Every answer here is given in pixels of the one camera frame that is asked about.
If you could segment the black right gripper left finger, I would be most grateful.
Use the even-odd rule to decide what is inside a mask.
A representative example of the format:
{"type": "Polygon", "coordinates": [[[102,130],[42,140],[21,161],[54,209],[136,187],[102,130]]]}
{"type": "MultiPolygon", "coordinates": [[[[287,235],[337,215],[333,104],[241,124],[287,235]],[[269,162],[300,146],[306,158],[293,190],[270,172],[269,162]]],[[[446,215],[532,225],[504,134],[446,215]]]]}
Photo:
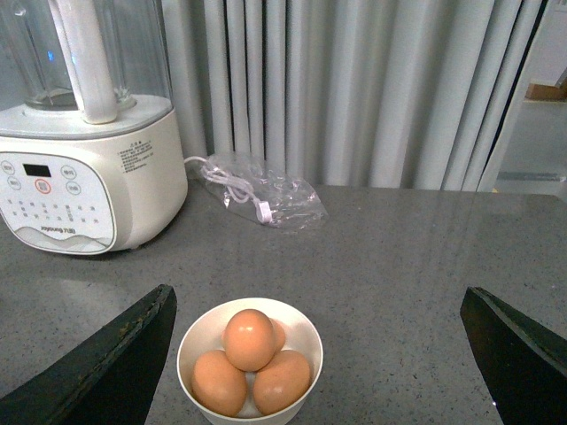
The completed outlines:
{"type": "Polygon", "coordinates": [[[167,361],[175,290],[160,285],[1,399],[3,424],[143,424],[167,361]]]}

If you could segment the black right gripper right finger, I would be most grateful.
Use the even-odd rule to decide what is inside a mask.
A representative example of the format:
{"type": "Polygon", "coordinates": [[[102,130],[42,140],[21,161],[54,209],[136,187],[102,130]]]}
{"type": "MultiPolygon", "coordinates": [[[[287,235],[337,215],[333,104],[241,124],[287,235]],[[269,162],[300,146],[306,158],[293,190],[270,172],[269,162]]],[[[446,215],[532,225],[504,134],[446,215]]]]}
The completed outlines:
{"type": "Polygon", "coordinates": [[[566,340],[480,287],[460,316],[502,422],[564,424],[566,340]]]}

